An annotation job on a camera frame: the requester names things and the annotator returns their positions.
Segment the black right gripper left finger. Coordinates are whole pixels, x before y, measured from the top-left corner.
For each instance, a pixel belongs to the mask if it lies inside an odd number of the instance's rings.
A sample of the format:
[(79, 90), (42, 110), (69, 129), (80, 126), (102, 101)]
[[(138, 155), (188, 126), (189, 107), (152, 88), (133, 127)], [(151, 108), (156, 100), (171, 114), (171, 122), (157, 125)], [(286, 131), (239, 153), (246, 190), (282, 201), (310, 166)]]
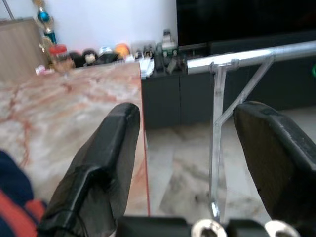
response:
[(125, 213), (140, 130), (132, 103), (115, 106), (78, 150), (37, 227), (40, 237), (108, 237)]

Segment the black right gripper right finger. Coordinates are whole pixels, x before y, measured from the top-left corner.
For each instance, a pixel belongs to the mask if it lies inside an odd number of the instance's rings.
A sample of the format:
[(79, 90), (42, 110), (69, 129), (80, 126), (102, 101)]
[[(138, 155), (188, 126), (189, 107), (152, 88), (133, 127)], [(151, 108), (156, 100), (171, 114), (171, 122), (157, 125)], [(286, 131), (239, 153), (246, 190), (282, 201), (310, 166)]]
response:
[(273, 219), (301, 224), (316, 218), (316, 145), (288, 116), (259, 103), (233, 112), (247, 168)]

